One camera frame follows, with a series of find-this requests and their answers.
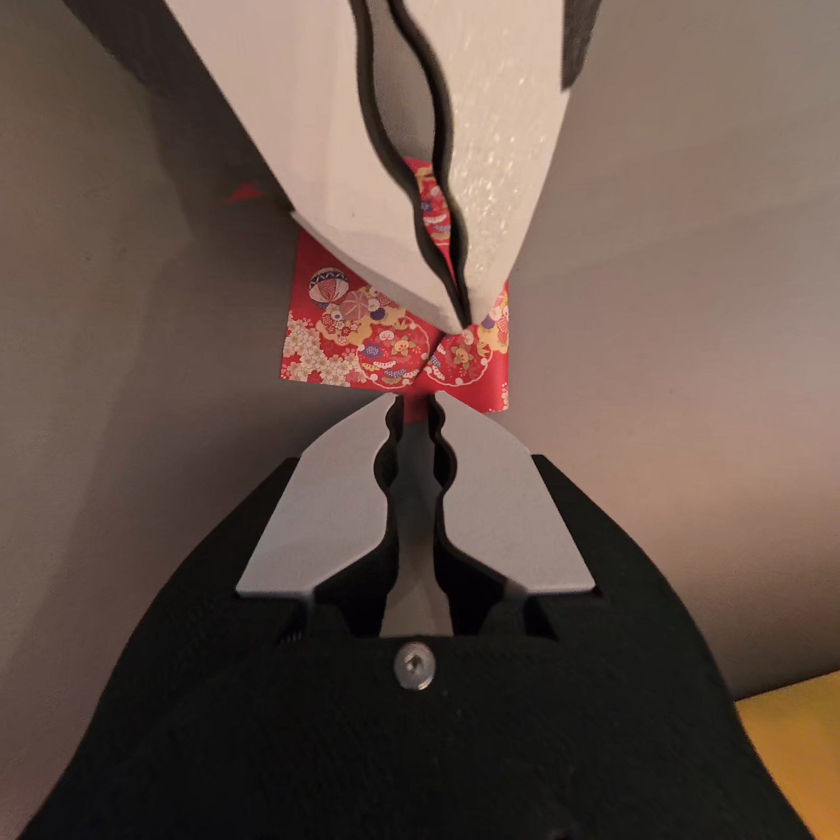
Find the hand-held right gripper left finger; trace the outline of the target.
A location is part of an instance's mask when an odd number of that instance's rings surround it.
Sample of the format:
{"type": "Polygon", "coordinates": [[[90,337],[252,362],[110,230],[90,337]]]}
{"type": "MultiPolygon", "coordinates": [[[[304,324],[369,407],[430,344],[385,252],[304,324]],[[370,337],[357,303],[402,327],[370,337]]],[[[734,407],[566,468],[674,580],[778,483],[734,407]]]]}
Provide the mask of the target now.
{"type": "Polygon", "coordinates": [[[301,454],[239,579],[241,596],[312,602],[317,588],[383,545],[393,524],[403,397],[383,394],[301,454]]]}

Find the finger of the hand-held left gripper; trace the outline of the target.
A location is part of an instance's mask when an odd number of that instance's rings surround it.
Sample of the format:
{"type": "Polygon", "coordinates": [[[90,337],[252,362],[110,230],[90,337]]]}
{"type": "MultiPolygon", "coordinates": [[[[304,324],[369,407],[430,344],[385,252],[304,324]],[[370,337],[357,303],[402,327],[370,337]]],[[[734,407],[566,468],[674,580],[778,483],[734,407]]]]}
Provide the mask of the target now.
{"type": "Polygon", "coordinates": [[[366,2],[171,1],[175,21],[292,204],[362,279],[441,330],[469,308],[427,233],[375,101],[366,2]]]}
{"type": "Polygon", "coordinates": [[[570,90],[562,1],[393,2],[432,95],[434,170],[453,223],[458,316],[478,324],[518,258],[570,90]]]}

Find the red floral origami paper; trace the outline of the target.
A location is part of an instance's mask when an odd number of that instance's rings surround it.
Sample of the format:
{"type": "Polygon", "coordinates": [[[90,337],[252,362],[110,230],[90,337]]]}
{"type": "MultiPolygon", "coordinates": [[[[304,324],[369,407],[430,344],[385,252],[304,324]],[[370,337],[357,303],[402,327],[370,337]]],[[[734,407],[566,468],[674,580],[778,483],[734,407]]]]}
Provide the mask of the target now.
{"type": "Polygon", "coordinates": [[[395,392],[404,422],[446,392],[480,413],[509,407],[509,295],[477,325],[447,334],[352,272],[309,233],[297,240],[280,377],[395,392]]]}

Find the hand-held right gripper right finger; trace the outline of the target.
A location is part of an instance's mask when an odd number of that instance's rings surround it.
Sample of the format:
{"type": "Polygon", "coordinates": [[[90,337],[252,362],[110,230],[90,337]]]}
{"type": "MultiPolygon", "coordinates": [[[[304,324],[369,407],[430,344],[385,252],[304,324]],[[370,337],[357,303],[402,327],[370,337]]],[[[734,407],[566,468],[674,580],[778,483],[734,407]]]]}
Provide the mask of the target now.
{"type": "Polygon", "coordinates": [[[446,392],[429,407],[437,532],[457,560],[506,595],[579,595],[595,581],[531,451],[506,428],[446,392]]]}

